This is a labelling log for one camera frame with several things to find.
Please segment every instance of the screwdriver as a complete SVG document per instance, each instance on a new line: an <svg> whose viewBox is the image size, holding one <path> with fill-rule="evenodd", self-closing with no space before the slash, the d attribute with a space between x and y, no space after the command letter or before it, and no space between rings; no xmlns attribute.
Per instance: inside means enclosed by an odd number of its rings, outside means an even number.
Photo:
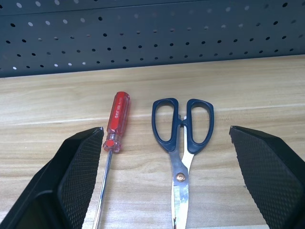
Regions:
<svg viewBox="0 0 305 229"><path fill-rule="evenodd" d="M130 96L126 92L118 92L115 95L112 104L110 118L107 126L107 137L103 145L103 148L105 151L108 152L108 155L102 181L100 198L95 212L93 229L98 229L100 227L103 197L105 194L107 176L110 169L112 153L118 153L121 149L121 139L125 130L129 101Z"/></svg>

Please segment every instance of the pegboard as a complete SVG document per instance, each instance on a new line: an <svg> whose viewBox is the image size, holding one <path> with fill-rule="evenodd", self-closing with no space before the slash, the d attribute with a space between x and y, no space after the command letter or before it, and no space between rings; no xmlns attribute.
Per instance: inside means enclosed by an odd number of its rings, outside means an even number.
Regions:
<svg viewBox="0 0 305 229"><path fill-rule="evenodd" d="M0 77L296 54L304 0L0 0Z"/></svg>

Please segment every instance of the wooden table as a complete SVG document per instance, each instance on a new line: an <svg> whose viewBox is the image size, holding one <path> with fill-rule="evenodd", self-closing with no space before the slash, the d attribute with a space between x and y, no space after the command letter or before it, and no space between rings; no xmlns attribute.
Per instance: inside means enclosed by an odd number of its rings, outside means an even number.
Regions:
<svg viewBox="0 0 305 229"><path fill-rule="evenodd" d="M166 97L178 99L181 115L191 98L215 107L213 137L190 172L187 228L268 228L244 185L229 128L280 136L305 159L304 72L305 56L291 56L2 78L0 220L64 139L107 126L115 93L126 91L130 115L123 150L112 160L102 228L171 228L171 164L151 128L152 104ZM170 134L170 112L158 112L162 136ZM194 110L196 139L207 117ZM84 229L92 228L105 160L102 151Z"/></svg>

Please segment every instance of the dark blue scissor handle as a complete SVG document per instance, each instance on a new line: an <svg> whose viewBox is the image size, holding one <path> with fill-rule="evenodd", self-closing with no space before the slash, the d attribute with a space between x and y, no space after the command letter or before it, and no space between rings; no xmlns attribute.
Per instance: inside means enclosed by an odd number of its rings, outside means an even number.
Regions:
<svg viewBox="0 0 305 229"><path fill-rule="evenodd" d="M192 109L194 107L202 107L207 110L210 123L209 123L209 130L206 138L203 142L197 143L193 139L193 126L192 126ZM212 104L199 100L199 99L190 99L186 105L186 119L183 120L183 125L187 128L187 149L191 154L198 154L210 141L212 137L212 133L214 130L214 107Z"/></svg>
<svg viewBox="0 0 305 229"><path fill-rule="evenodd" d="M162 105L172 105L173 106L173 123L172 123L172 133L171 138L168 141L163 141L157 131L156 126L156 111L159 106ZM181 126L182 121L179 119L178 115L179 103L174 98L160 99L153 103L152 105L152 131L158 143L168 152L172 152L176 148L177 141L177 129Z"/></svg>

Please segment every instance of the red screwdriver handle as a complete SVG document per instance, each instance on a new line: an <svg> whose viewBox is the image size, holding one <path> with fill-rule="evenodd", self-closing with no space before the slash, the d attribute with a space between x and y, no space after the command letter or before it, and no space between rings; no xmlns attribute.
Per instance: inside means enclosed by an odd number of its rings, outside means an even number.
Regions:
<svg viewBox="0 0 305 229"><path fill-rule="evenodd" d="M113 101L107 126L107 137L103 145L105 151L118 153L121 149L121 138L124 134L130 96L126 92L118 92Z"/></svg>

